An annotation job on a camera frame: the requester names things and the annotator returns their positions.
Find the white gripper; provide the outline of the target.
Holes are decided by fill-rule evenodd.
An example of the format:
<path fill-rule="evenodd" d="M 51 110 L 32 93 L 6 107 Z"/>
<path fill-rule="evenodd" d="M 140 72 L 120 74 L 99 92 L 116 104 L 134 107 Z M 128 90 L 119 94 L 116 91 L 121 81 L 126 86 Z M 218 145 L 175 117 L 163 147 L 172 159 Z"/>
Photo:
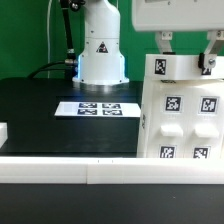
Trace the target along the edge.
<path fill-rule="evenodd" d="M 213 30 L 198 59 L 200 69 L 211 70 L 224 46 L 224 0 L 132 0 L 132 24 L 139 32 L 159 31 L 155 41 L 161 54 L 172 51 L 170 31 Z"/>

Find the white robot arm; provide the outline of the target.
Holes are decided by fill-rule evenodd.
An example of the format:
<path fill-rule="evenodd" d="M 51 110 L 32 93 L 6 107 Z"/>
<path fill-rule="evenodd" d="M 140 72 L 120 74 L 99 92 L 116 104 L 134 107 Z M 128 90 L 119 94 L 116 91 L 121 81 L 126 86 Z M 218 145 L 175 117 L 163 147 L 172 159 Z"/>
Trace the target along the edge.
<path fill-rule="evenodd" d="M 119 50 L 120 13 L 108 0 L 59 0 L 65 21 L 70 10 L 85 10 L 85 48 L 75 54 L 70 25 L 65 25 L 72 81 L 87 86 L 126 84 L 125 59 Z M 145 74 L 156 80 L 224 78 L 224 0 L 131 0 L 132 24 L 153 32 L 159 52 L 146 56 Z M 209 44 L 198 55 L 177 55 L 175 32 L 205 31 Z"/>

